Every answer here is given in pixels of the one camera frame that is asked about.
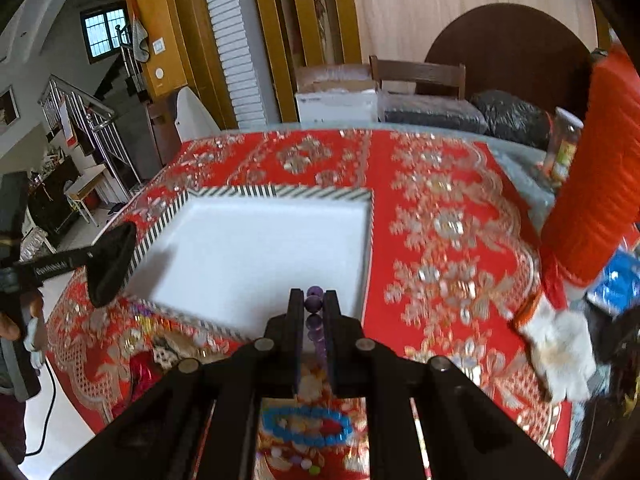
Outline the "person's left hand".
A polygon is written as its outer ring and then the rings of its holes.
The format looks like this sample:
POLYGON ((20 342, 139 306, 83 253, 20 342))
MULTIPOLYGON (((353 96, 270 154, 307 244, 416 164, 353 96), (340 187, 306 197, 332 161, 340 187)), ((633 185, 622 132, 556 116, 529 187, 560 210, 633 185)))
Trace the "person's left hand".
POLYGON ((48 348, 41 292, 36 289, 21 296, 2 294, 1 303, 1 338, 25 350, 32 367, 40 370, 48 348))

